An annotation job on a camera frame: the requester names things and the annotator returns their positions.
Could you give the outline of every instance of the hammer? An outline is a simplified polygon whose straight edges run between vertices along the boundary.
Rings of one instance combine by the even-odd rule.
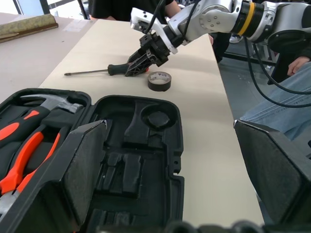
[[[41,120],[55,108],[66,109],[72,113],[83,108],[81,104],[70,103],[67,98],[56,95],[36,94],[20,98],[22,100],[45,99],[45,101],[0,130],[0,148],[13,141],[25,140],[39,126]]]

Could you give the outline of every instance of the black shirt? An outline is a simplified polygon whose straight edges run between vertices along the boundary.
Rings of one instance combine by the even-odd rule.
[[[94,18],[107,18],[112,16],[119,21],[130,21],[132,8],[154,13],[160,0],[93,0],[91,15]],[[173,0],[166,0],[166,5]],[[159,11],[157,18],[161,23],[166,23],[165,7]]]

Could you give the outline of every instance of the pliers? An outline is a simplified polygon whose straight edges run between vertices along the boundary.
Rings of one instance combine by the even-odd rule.
[[[18,198],[19,194],[23,191],[27,183],[30,181],[32,176],[37,171],[29,173],[25,178],[23,178],[23,171],[35,151],[35,149],[42,142],[44,135],[43,131],[46,129],[45,125],[39,126],[20,146],[17,151],[17,158],[13,167],[10,169],[6,177],[0,181],[0,190],[2,196],[0,197],[0,221],[4,215],[8,212],[10,207],[13,205],[14,201]],[[52,156],[55,150],[64,142],[69,129],[68,127],[63,127],[56,136],[56,139],[46,156],[45,160],[41,163],[43,164],[48,158]]]

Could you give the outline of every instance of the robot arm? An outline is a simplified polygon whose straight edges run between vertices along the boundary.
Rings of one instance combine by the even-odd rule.
[[[152,30],[140,39],[140,49],[130,59],[126,76],[142,73],[152,64],[161,66],[177,47],[207,33],[235,33],[253,43],[268,39],[269,47],[277,52],[297,51],[311,40],[311,6],[306,3],[265,1],[262,4],[247,0],[201,0],[184,35],[193,7],[189,5],[172,17],[166,26],[156,19]],[[153,15],[133,8],[131,27],[145,31]]]

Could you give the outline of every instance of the screwdriver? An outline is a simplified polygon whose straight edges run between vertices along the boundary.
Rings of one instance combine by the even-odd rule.
[[[66,73],[64,75],[65,76],[71,76],[71,75],[78,75],[78,74],[92,74],[92,73],[99,73],[99,72],[108,72],[108,74],[112,76],[112,75],[116,75],[116,74],[126,74],[129,66],[130,66],[129,64],[109,65],[108,69]]]

